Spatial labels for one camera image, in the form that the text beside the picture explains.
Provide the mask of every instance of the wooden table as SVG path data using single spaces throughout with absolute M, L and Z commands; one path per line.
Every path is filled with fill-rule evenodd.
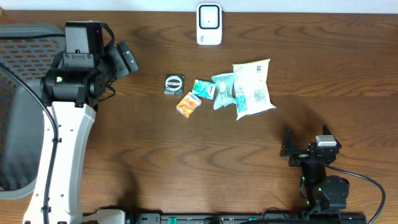
M 165 213 L 298 210 L 300 169 L 279 157 L 283 129 L 305 148 L 329 125 L 343 148 L 332 164 L 373 178 L 387 193 L 376 223 L 398 213 L 398 16 L 224 13 L 223 42 L 196 43 L 195 13 L 4 11 L 0 23 L 107 22 L 127 40 L 140 70 L 99 105 L 87 144 L 81 202 Z M 271 58 L 274 111 L 238 122 L 233 105 L 203 104 L 189 119 L 182 96 L 165 95 L 168 73 L 196 78 L 231 72 L 233 62 Z M 327 171 L 329 175 L 338 174 Z M 352 176 L 347 210 L 368 220 L 381 193 Z M 0 202 L 1 223 L 21 223 L 30 197 Z

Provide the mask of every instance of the white device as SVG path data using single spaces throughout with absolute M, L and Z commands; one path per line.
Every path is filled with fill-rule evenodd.
M 197 42 L 218 45 L 223 36 L 223 11 L 216 3 L 202 3 L 197 7 Z

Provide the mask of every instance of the snack packet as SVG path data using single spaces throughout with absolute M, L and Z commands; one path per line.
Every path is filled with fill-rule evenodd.
M 236 100 L 232 96 L 232 87 L 235 81 L 235 73 L 225 73 L 215 75 L 211 78 L 216 84 L 217 97 L 214 101 L 213 109 L 217 110 L 222 106 L 227 106 L 231 103 L 236 104 Z
M 276 108 L 270 101 L 266 83 L 269 60 L 233 64 L 236 73 L 235 97 L 238 111 L 236 120 Z
M 181 102 L 178 103 L 177 110 L 186 118 L 189 118 L 193 111 L 200 105 L 201 99 L 199 99 L 193 93 L 188 92 L 188 94 L 184 96 Z
M 195 80 L 195 84 L 193 84 L 192 93 L 199 97 L 212 100 L 214 98 L 215 91 L 216 85 L 211 82 Z

